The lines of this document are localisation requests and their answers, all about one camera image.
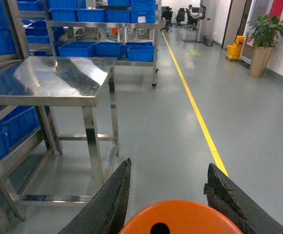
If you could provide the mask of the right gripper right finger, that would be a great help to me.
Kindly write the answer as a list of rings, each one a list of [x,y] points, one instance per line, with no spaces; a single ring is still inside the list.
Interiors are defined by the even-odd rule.
[[[283,234],[283,225],[213,163],[208,166],[204,195],[208,206],[230,219],[244,234]]]

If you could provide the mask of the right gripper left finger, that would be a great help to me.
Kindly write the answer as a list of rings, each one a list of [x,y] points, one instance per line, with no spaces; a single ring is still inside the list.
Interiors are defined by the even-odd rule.
[[[127,213],[131,159],[123,161],[93,199],[68,223],[61,234],[117,234]]]

